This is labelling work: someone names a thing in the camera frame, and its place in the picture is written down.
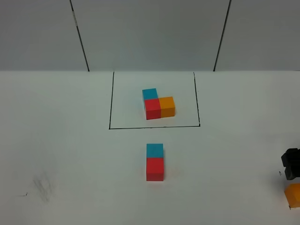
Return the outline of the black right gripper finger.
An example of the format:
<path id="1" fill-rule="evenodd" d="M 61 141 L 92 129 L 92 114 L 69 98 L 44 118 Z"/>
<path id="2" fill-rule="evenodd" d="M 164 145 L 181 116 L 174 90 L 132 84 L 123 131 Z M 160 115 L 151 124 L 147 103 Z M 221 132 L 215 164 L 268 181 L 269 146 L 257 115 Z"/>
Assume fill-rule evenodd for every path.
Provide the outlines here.
<path id="1" fill-rule="evenodd" d="M 293 180 L 300 177 L 300 167 L 299 166 L 287 166 L 285 168 L 285 177 L 287 180 Z"/>

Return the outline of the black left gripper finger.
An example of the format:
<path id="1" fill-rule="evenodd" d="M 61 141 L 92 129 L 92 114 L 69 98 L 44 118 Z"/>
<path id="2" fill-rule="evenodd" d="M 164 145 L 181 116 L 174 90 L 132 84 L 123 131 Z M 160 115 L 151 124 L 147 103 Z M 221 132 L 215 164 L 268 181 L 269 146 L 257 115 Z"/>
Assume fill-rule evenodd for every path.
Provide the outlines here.
<path id="1" fill-rule="evenodd" d="M 288 149 L 281 157 L 284 167 L 300 166 L 300 150 L 297 148 Z"/>

